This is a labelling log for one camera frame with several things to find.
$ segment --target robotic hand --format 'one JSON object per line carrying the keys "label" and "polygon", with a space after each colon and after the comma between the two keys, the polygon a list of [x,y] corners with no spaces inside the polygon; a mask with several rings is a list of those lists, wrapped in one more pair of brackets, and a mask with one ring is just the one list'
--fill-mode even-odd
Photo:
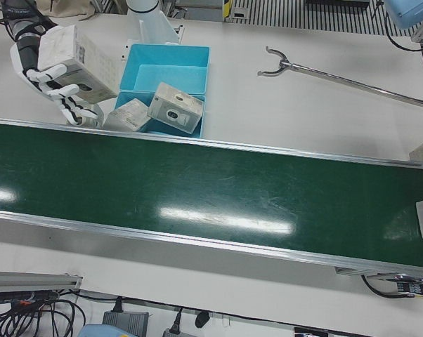
{"label": "robotic hand", "polygon": [[13,68],[34,90],[52,100],[72,125],[83,125],[98,119],[98,114],[79,105],[73,98],[79,86],[62,87],[56,79],[67,72],[65,65],[56,65],[44,72],[38,70],[39,42],[42,35],[58,26],[42,15],[35,0],[1,0],[7,32],[15,41],[11,49]]}

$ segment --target white table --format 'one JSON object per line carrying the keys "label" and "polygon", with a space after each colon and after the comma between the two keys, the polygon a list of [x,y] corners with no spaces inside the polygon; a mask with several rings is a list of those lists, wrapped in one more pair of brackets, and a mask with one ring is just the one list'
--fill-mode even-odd
{"label": "white table", "polygon": [[[292,72],[256,77],[278,63],[268,44],[294,62],[423,99],[418,54],[381,37],[183,24],[184,44],[211,46],[205,138],[393,159],[423,142],[422,108]],[[125,25],[114,15],[79,23],[116,58]],[[0,27],[0,117],[64,123],[15,77],[10,45]],[[0,223],[0,271],[68,272],[92,291],[377,337],[423,334],[423,300],[388,301],[330,267],[238,253]]]}

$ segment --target blue object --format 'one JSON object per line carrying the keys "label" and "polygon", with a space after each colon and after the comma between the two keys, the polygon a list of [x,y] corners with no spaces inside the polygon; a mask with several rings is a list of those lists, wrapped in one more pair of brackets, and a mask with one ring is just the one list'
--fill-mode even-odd
{"label": "blue object", "polygon": [[400,29],[423,21],[423,0],[385,0],[386,10]]}
{"label": "blue object", "polygon": [[[134,98],[140,100],[141,102],[149,106],[150,103],[152,102],[152,99],[154,98],[154,95],[155,93],[137,93],[133,91],[122,91],[118,95],[115,109],[126,104],[127,102],[130,102]],[[205,111],[205,96],[202,96],[202,95],[191,95],[191,96],[196,97],[197,99],[204,102],[204,111]],[[160,135],[171,135],[171,136],[178,136],[178,137],[201,138],[203,123],[204,123],[204,115],[202,115],[202,119],[200,123],[196,126],[193,133],[189,134],[181,130],[178,130],[177,128],[173,128],[172,126],[166,125],[165,123],[162,123],[160,121],[156,121],[155,119],[151,119],[149,123],[147,123],[146,126],[141,130],[141,132],[154,133],[154,134],[160,134]]]}
{"label": "blue object", "polygon": [[79,337],[137,337],[115,326],[106,324],[87,324],[79,332]]}
{"label": "blue object", "polygon": [[134,44],[120,90],[154,93],[164,82],[190,95],[204,95],[209,54],[209,47]]}

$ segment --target metal rod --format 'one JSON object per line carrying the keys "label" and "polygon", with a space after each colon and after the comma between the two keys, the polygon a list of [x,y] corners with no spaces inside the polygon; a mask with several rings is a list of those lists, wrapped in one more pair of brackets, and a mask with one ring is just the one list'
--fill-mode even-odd
{"label": "metal rod", "polygon": [[382,88],[377,88],[376,86],[369,86],[361,82],[353,81],[352,79],[346,79],[344,77],[329,74],[327,72],[321,72],[317,69],[291,63],[284,53],[275,49],[271,49],[268,46],[266,47],[266,51],[270,54],[274,54],[280,57],[279,69],[273,72],[258,72],[258,76],[275,77],[282,74],[286,70],[292,70],[294,72],[301,72],[302,74],[312,75],[335,83],[351,86],[353,88],[367,91],[368,93],[376,93],[377,95],[392,98],[393,100],[399,100],[401,102],[416,105],[418,107],[423,107],[423,100],[418,100],[417,98],[401,95],[400,93],[394,93]]}
{"label": "metal rod", "polygon": [[327,72],[321,72],[320,70],[304,67],[303,65],[297,65],[295,63],[285,62],[283,60],[280,61],[280,65],[281,67],[284,67],[287,70],[301,72],[302,74],[312,75],[315,77],[319,77],[321,79],[326,79],[326,80],[344,84],[347,86],[352,86],[354,88],[358,88],[360,90],[367,91],[369,93],[376,93],[377,95],[382,95],[384,97],[392,98],[394,100],[399,100],[401,102],[423,107],[423,100],[418,100],[417,98],[401,95],[400,93],[394,93],[392,91],[384,90],[382,88],[377,88],[376,86],[369,86],[361,82],[353,81],[351,79],[346,79],[344,77],[333,75],[333,74],[328,74]]}

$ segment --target conveyor belt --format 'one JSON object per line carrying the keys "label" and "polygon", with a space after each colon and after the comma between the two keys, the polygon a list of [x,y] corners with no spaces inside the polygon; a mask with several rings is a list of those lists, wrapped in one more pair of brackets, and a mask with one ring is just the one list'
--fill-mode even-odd
{"label": "conveyor belt", "polygon": [[421,200],[413,167],[0,124],[0,211],[423,267]]}

